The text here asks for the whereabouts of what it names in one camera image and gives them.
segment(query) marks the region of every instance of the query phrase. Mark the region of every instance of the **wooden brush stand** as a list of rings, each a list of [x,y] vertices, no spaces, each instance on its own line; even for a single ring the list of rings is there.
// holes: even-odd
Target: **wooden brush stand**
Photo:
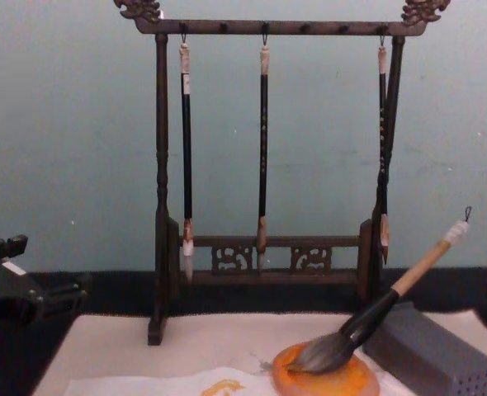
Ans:
[[[388,92],[384,109],[385,142],[390,150],[394,140],[395,118],[400,89],[401,59],[405,37],[422,35],[429,22],[437,21],[439,11],[450,0],[405,0],[402,21],[250,21],[250,20],[175,20],[160,18],[160,4],[155,0],[114,0],[124,18],[135,21],[144,35],[154,35],[156,42],[156,156],[157,196],[155,228],[155,300],[149,322],[149,345],[159,345],[166,318],[172,314],[170,303],[180,294],[187,278],[180,265],[182,236],[179,225],[168,213],[168,71],[169,35],[358,35],[391,36],[392,56]],[[388,177],[379,173],[376,203],[371,217],[353,236],[268,236],[268,248],[289,248],[291,262],[285,270],[261,270],[253,264],[257,240],[252,236],[196,236],[194,245],[211,249],[212,267],[196,271],[191,285],[355,285],[357,297],[370,302],[381,283],[381,191]],[[334,248],[357,248],[357,268],[333,269]]]

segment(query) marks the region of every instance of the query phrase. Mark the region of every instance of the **black table surface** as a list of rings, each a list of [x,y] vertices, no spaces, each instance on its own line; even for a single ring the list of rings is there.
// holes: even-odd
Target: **black table surface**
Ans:
[[[390,286],[403,270],[384,270]],[[32,274],[48,284],[72,276],[68,273]],[[84,313],[145,316],[152,313],[153,274],[149,272],[92,273],[92,290]],[[487,326],[487,268],[438,268],[431,270],[408,294],[422,311],[450,313],[474,309]],[[356,309],[350,286],[204,286],[182,294],[173,306],[179,314],[220,312],[342,312]],[[73,318],[18,327],[0,323],[0,395],[32,395],[54,355],[62,345]]]

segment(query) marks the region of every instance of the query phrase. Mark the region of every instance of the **brush handle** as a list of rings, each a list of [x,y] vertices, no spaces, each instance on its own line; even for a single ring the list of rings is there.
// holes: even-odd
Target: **brush handle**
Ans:
[[[469,224],[466,221],[459,221],[439,240],[423,257],[408,271],[404,273],[393,285],[398,295],[403,296],[434,264],[451,248],[459,243],[467,234]]]

